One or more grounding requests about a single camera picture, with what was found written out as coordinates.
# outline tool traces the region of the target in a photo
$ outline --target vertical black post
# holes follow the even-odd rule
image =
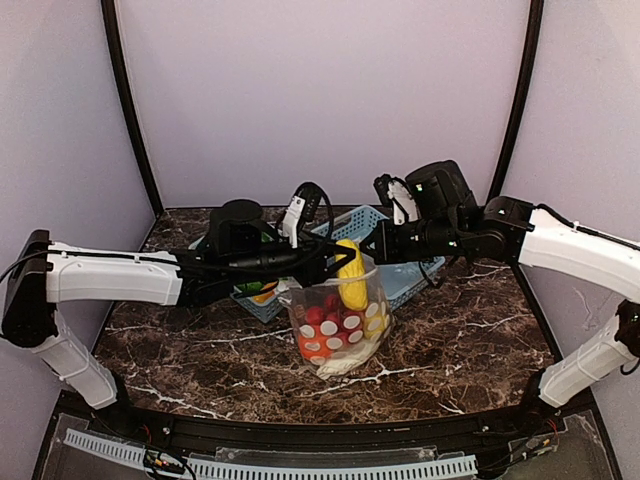
[[[120,30],[118,28],[118,15],[114,0],[102,0],[102,17],[104,19],[104,29],[107,34],[107,44],[109,45],[109,54],[111,55],[111,66],[113,75],[116,79],[118,95],[120,96],[120,105],[122,113],[129,131],[129,138],[133,153],[138,163],[138,169],[142,176],[144,188],[147,191],[149,202],[156,217],[164,212],[164,206],[158,192],[158,186],[153,178],[149,156],[142,140],[142,132],[138,123],[138,116],[133,104],[131,95],[131,86],[129,85],[129,77],[127,76],[127,68],[124,63],[124,54],[122,52],[122,43],[120,41]]]
[[[540,36],[540,27],[542,26],[543,6],[544,0],[531,0],[529,22],[527,24],[524,50],[520,63],[520,73],[518,74],[518,83],[516,84],[516,91],[513,97],[511,115],[509,115],[507,131],[504,135],[502,150],[500,150],[498,165],[493,175],[487,201],[500,195],[505,178],[507,177],[507,170],[509,169],[509,163],[511,163],[511,156],[513,155],[513,149],[516,145],[518,130],[520,129],[520,122],[522,121],[522,114],[527,102],[527,94],[529,93],[533,64],[535,63],[536,50],[538,49],[538,37]]]

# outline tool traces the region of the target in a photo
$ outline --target white vent strip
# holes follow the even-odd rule
[[[87,432],[68,429],[65,445],[90,453],[105,460],[145,470],[141,447],[96,437]],[[423,463],[366,468],[276,468],[233,465],[202,459],[188,459],[189,466],[199,480],[444,480],[475,475],[475,455],[434,460]],[[182,477],[190,479],[186,472]]]

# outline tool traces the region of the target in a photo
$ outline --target marble table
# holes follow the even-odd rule
[[[266,209],[274,218],[280,209]],[[172,209],[144,250],[184,248],[208,209]],[[508,267],[464,260],[445,285],[395,311],[369,362],[339,380],[316,377],[286,312],[268,325],[227,299],[206,308],[116,305],[96,356],[120,373],[134,403],[182,415],[250,422],[369,423],[476,413],[517,404],[552,355]]]

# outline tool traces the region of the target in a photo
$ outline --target white wall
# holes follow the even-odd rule
[[[0,17],[0,270],[36,228],[75,245],[137,249],[153,215],[99,2],[5,1]],[[106,305],[68,307],[69,323],[92,344]],[[58,392],[43,363],[0,342],[0,478],[31,478]]]
[[[122,0],[121,29],[167,206],[334,203],[456,159],[484,200],[529,2]]]
[[[545,2],[527,108],[505,192],[583,224],[640,240],[640,4]],[[620,301],[586,282],[527,272],[567,354]],[[594,388],[624,478],[640,471],[640,383],[610,375]]]

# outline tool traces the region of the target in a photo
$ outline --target blue basket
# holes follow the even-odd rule
[[[331,238],[333,240],[349,238],[358,243],[373,231],[379,220],[386,218],[386,215],[375,208],[369,205],[362,205],[335,218]],[[313,232],[319,235],[326,235],[328,229],[329,224],[325,223],[314,228]],[[190,248],[195,248],[195,245],[199,242],[200,240],[194,242]],[[444,257],[436,257],[433,262],[423,262],[422,266],[427,275],[433,278],[443,264]],[[380,265],[378,268],[382,286],[392,310],[400,307],[427,287],[427,281],[422,276],[417,262]],[[271,321],[283,308],[275,296],[264,303],[257,303],[252,298],[234,298],[234,300],[262,323]]]

